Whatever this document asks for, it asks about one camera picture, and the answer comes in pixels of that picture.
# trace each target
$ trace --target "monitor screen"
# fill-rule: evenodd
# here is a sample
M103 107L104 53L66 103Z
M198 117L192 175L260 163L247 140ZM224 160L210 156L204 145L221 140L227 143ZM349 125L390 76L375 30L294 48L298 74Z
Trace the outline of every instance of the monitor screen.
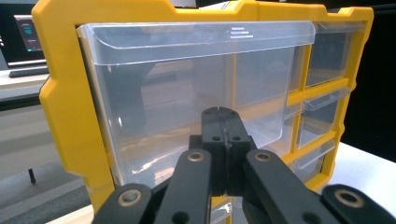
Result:
M0 50L8 68L46 64L31 11L35 4L0 4Z

